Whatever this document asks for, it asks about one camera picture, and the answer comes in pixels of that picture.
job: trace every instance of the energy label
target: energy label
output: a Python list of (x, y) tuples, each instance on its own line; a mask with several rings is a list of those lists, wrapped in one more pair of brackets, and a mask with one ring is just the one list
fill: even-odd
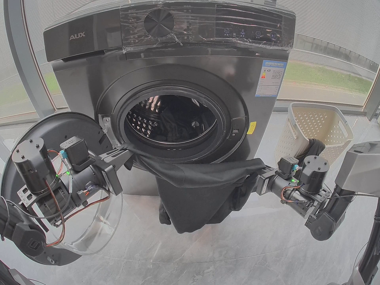
[(286, 62), (264, 60), (261, 68), (260, 79), (256, 89), (256, 97), (275, 97), (283, 79)]

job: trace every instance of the dial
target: dial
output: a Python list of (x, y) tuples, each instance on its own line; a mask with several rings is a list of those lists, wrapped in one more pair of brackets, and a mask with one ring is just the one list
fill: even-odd
[(152, 37), (164, 37), (174, 28), (174, 17), (166, 9), (154, 9), (144, 20), (146, 32)]

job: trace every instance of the white plastic basket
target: white plastic basket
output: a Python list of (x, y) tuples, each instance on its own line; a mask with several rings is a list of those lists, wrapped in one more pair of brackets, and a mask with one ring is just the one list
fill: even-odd
[(309, 138), (322, 141), (326, 148), (321, 156), (330, 165), (353, 140), (352, 130), (339, 109), (327, 104), (292, 103), (289, 116), (274, 152), (281, 157), (297, 156), (309, 145)]

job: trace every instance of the yellow warning sticker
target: yellow warning sticker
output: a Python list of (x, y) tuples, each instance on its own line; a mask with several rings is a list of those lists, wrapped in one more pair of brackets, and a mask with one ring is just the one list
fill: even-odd
[(249, 128), (248, 128), (247, 134), (252, 134), (255, 129), (256, 129), (256, 122), (253, 121), (253, 122), (251, 122), (249, 124)]

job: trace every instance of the control panel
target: control panel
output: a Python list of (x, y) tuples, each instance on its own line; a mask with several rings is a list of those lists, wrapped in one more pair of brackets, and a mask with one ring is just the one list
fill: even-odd
[(216, 6), (216, 38), (281, 43), (282, 15), (248, 7)]
[(291, 48), (295, 15), (269, 7), (215, 2), (165, 2), (120, 9), (123, 48), (180, 44)]

